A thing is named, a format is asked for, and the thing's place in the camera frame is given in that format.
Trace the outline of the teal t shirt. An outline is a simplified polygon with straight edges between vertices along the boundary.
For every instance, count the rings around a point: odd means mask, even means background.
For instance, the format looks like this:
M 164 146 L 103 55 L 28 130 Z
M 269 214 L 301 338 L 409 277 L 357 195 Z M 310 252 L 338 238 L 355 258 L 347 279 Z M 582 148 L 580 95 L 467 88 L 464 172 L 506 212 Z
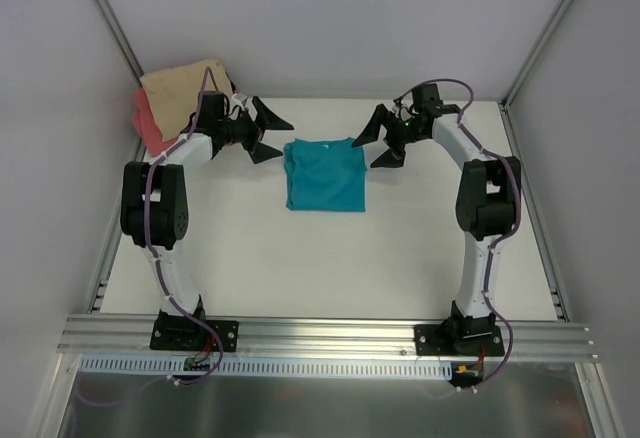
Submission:
M 306 141 L 284 146 L 286 207 L 291 211 L 366 210 L 364 151 L 354 139 Z

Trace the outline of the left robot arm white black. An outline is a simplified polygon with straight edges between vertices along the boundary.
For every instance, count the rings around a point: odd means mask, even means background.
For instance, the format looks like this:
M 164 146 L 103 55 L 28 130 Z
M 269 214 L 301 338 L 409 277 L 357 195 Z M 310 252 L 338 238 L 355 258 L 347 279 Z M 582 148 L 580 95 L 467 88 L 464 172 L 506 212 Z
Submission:
M 263 137 L 293 128 L 257 96 L 204 91 L 173 145 L 148 162 L 126 164 L 121 231 L 142 250 L 161 294 L 151 349 L 201 351 L 215 343 L 216 332 L 206 321 L 183 250 L 189 226 L 188 172 L 229 145 L 240 145 L 255 164 L 278 158 L 282 151 L 264 144 Z

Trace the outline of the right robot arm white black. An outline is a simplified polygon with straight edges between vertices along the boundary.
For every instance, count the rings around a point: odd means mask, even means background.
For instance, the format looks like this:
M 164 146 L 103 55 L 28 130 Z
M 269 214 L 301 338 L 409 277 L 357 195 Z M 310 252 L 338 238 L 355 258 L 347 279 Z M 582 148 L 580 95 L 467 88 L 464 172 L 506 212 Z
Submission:
M 466 109 L 444 103 L 438 85 L 414 86 L 409 104 L 397 97 L 391 107 L 377 105 L 354 144 L 384 141 L 385 152 L 371 165 L 397 169 L 408 145 L 432 140 L 459 168 L 454 211 L 464 234 L 461 283 L 442 323 L 415 326 L 415 349 L 419 356 L 502 357 L 506 320 L 493 303 L 494 281 L 504 245 L 521 223 L 521 163 L 487 149 L 465 124 Z

